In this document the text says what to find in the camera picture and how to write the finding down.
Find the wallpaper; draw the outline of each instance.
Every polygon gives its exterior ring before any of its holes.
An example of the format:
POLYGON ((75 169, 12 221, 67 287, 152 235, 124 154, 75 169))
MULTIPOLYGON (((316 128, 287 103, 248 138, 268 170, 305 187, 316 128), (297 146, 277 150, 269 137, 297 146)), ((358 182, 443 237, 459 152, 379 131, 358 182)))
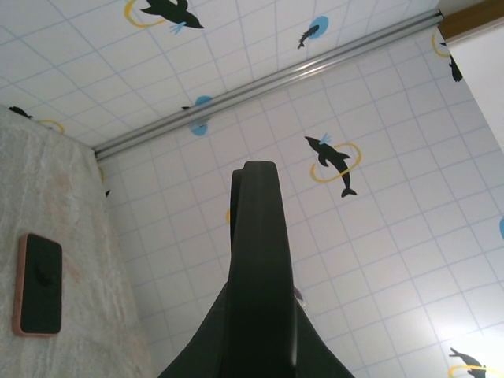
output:
POLYGON ((0 104, 89 146, 437 0, 4 0, 0 104))
POLYGON ((232 171, 260 159, 306 312, 357 378, 502 376, 504 157, 442 43, 422 32, 103 162, 157 372, 226 281, 232 171))

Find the wooden beam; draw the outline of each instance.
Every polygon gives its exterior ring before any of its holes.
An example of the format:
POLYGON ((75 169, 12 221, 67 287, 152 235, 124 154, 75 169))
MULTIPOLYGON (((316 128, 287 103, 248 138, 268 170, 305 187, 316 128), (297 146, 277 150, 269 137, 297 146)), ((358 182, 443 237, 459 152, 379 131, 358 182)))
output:
POLYGON ((439 31, 445 41, 451 42, 501 19, 504 19, 504 0, 486 0, 445 17, 439 31))

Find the metal rail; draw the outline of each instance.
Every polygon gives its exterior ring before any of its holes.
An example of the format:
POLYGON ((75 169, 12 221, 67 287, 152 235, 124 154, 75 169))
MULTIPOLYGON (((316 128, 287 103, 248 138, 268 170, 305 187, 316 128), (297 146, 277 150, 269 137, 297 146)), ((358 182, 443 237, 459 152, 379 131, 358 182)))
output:
POLYGON ((253 83, 236 88, 217 96, 201 106, 193 106, 189 110, 180 111, 171 116, 157 120, 147 126, 133 130, 94 148, 96 158, 101 161, 128 148, 138 146, 159 135, 176 128, 191 124, 197 120, 211 117, 215 113, 228 109, 251 98, 263 95, 275 89, 297 83, 313 75, 326 71, 342 62, 348 61, 371 50, 393 43, 416 32, 436 26, 443 20, 438 10, 422 13, 419 16, 405 20, 399 24, 367 35, 346 45, 336 47, 327 53, 313 57, 303 63, 266 76, 253 83))

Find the smartphone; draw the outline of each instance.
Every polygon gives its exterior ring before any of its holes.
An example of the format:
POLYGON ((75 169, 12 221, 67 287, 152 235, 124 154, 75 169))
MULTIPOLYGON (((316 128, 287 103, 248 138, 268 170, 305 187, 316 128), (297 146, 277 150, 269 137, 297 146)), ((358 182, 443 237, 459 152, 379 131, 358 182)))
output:
POLYGON ((61 245, 35 234, 20 240, 13 331, 19 336, 56 335, 61 330, 61 245))

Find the phone screen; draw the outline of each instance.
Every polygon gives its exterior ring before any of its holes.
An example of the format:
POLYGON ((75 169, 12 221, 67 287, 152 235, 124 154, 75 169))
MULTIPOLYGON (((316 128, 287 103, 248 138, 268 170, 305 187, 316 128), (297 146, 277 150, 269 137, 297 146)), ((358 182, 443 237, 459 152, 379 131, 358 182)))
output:
POLYGON ((61 330, 61 274, 61 246, 28 235, 20 319, 23 332, 55 334, 61 330))

